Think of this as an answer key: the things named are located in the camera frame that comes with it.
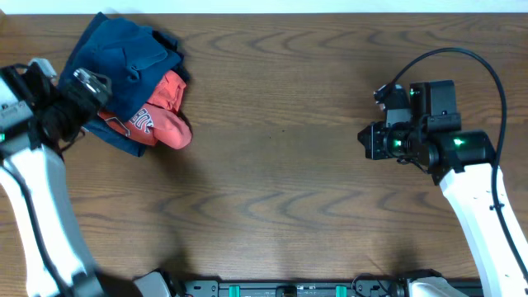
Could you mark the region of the blue polo shirt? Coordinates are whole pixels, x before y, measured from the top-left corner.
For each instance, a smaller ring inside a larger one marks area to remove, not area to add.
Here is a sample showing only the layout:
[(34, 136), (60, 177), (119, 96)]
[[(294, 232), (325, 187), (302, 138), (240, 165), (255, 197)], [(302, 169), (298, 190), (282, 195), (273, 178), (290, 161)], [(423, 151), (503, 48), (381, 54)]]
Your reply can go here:
[(98, 13), (70, 54), (59, 77), (62, 87), (73, 71), (85, 68), (111, 80), (106, 109), (129, 120), (151, 97), (163, 75), (183, 60), (177, 40), (150, 26)]

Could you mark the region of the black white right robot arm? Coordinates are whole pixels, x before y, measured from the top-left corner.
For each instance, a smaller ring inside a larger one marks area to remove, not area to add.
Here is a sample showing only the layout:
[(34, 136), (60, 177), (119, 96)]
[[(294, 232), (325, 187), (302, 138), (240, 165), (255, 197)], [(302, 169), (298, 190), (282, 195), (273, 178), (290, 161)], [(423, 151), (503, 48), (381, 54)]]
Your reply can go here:
[(357, 138), (367, 158), (411, 163), (440, 187), (463, 229), (484, 295), (527, 294), (527, 241), (495, 163), (498, 152), (484, 131), (380, 121)]

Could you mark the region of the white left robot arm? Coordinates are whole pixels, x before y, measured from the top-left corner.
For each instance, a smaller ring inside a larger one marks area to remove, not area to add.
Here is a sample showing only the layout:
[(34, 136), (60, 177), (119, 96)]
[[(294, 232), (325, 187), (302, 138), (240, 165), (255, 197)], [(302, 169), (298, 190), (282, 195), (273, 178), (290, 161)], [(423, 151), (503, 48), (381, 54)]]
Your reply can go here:
[(133, 280), (102, 271), (68, 195), (64, 141), (111, 98), (109, 78), (85, 68), (65, 88), (47, 59), (1, 69), (1, 185), (11, 202), (26, 259), (29, 296), (183, 296), (157, 269)]

